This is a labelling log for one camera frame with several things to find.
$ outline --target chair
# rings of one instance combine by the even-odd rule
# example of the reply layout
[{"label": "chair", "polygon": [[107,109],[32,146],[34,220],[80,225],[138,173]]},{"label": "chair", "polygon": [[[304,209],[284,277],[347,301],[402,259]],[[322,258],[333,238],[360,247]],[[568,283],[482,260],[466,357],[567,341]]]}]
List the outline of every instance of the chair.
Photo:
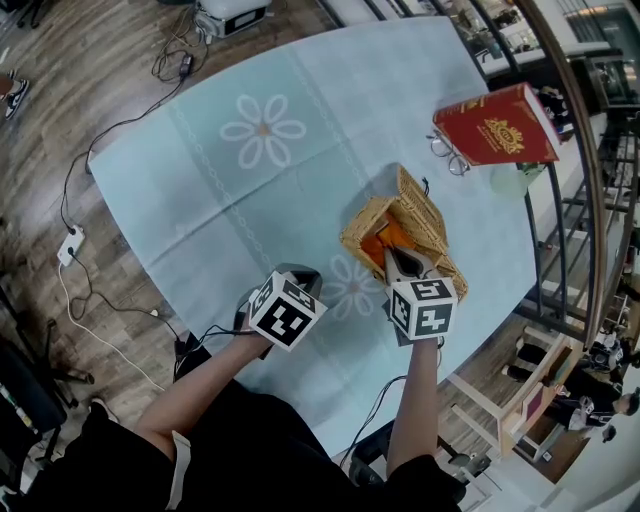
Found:
[{"label": "chair", "polygon": [[[4,272],[0,271],[0,279],[4,276]],[[66,373],[57,368],[53,368],[49,361],[49,348],[51,346],[51,335],[53,329],[56,327],[56,322],[54,320],[49,320],[47,323],[47,337],[44,346],[44,352],[42,355],[38,354],[33,348],[29,338],[27,336],[27,326],[30,324],[28,314],[26,312],[17,312],[9,297],[4,292],[2,285],[0,284],[0,304],[2,304],[5,309],[8,311],[9,315],[13,318],[15,322],[15,330],[16,334],[20,338],[20,341],[24,345],[25,349],[29,353],[29,357],[31,358],[35,367],[37,367],[40,375],[47,380],[48,388],[51,389],[62,401],[62,403],[69,408],[75,408],[78,406],[78,401],[72,396],[71,398],[67,398],[65,393],[60,389],[60,387],[55,383],[55,381],[67,381],[67,382],[77,382],[81,384],[93,384],[94,378],[90,373],[80,372],[78,370],[74,370],[73,375]]]},{"label": "chair", "polygon": [[[0,337],[0,485],[20,492],[22,467],[33,445],[53,430],[43,463],[51,461],[53,449],[67,415],[48,385],[48,378],[13,343]],[[21,416],[31,419],[29,428]]]},{"label": "chair", "polygon": [[33,13],[31,15],[31,28],[37,28],[40,25],[39,21],[36,21],[36,17],[38,16],[38,12],[42,7],[44,0],[0,0],[0,9],[5,12],[13,12],[26,7],[26,10],[18,19],[17,25],[19,28],[24,27],[24,19],[29,15],[29,13]]}]

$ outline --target light blue tablecloth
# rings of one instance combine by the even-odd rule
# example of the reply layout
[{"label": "light blue tablecloth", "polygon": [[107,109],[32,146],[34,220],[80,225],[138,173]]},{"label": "light blue tablecloth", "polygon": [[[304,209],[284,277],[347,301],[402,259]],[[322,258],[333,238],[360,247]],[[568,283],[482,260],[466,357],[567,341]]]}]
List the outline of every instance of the light blue tablecloth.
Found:
[{"label": "light blue tablecloth", "polygon": [[[360,25],[209,78],[91,168],[133,251],[196,336],[212,323],[230,327],[239,297],[275,265],[322,273],[332,309],[291,354],[273,350],[240,380],[292,403],[333,454],[383,385],[406,372],[411,352],[396,345],[382,287],[339,242],[369,197],[397,194],[393,163],[429,179],[450,255],[469,283],[440,379],[533,284],[523,201],[491,191],[495,168],[453,176],[425,139],[435,108],[485,91],[448,19]],[[395,416],[400,390],[368,432]]]}]

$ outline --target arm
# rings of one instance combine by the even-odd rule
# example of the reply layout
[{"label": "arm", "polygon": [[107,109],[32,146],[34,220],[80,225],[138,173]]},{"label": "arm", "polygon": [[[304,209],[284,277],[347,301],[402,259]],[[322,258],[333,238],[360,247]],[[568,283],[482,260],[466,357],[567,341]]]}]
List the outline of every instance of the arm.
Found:
[{"label": "arm", "polygon": [[162,393],[142,414],[134,429],[175,461],[171,431],[187,436],[224,387],[271,342],[262,336],[237,336],[206,363]]},{"label": "arm", "polygon": [[435,455],[438,448],[438,344],[436,339],[413,345],[409,374],[393,425],[387,476],[420,455]]}]

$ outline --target eyeglasses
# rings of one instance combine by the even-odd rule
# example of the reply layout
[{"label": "eyeglasses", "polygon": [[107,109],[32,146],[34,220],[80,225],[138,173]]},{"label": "eyeglasses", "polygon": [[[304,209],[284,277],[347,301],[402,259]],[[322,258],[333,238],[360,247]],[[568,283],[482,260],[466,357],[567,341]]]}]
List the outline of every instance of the eyeglasses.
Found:
[{"label": "eyeglasses", "polygon": [[468,173],[471,170],[469,162],[453,148],[449,139],[440,130],[433,130],[433,133],[434,135],[427,135],[427,139],[431,141],[433,154],[449,159],[449,172],[454,176],[464,176]]}]

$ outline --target flower pattern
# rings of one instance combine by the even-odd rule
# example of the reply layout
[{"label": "flower pattern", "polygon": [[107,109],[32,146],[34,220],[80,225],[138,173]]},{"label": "flower pattern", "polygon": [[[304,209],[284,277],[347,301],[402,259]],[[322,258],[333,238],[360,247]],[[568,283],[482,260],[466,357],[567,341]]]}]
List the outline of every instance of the flower pattern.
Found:
[{"label": "flower pattern", "polygon": [[283,94],[272,96],[264,110],[258,101],[242,94],[236,101],[238,112],[245,121],[232,121],[220,129],[220,137],[227,142],[246,141],[238,153],[238,165],[242,169],[253,169],[263,153],[278,167],[291,163],[291,151],[284,140],[301,139],[307,127],[293,119],[283,119],[289,100]]},{"label": "flower pattern", "polygon": [[355,262],[352,269],[341,254],[331,258],[331,270],[337,281],[322,285],[320,300],[331,306],[333,317],[342,321],[354,307],[360,315],[370,316],[374,305],[369,295],[381,292],[383,286],[359,261]]}]

